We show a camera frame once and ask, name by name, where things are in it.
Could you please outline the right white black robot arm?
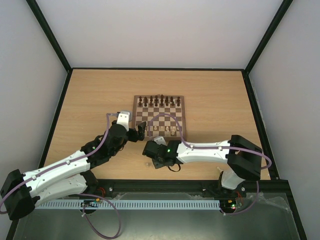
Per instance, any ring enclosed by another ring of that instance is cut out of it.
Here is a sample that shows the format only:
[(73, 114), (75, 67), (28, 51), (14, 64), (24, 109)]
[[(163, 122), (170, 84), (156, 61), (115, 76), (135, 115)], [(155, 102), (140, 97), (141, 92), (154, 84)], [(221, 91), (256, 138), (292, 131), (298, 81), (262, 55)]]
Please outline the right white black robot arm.
[(227, 164), (218, 183), (218, 191), (229, 196), (244, 181), (261, 179), (262, 149), (240, 135), (213, 143), (192, 143), (156, 137), (147, 141), (142, 154), (152, 160), (155, 169), (174, 165), (208, 162)]

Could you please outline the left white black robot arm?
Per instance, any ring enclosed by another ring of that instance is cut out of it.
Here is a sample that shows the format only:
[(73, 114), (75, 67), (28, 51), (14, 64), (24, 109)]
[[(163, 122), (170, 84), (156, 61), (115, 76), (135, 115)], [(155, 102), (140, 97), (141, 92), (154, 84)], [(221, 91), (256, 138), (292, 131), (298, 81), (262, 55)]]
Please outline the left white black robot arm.
[(127, 142), (143, 141), (146, 125), (143, 121), (137, 128), (126, 129), (113, 122), (103, 135), (60, 161), (25, 173), (11, 171), (0, 189), (0, 205), (5, 207), (0, 213), (18, 220), (50, 200), (93, 193), (98, 181), (91, 170), (107, 163)]

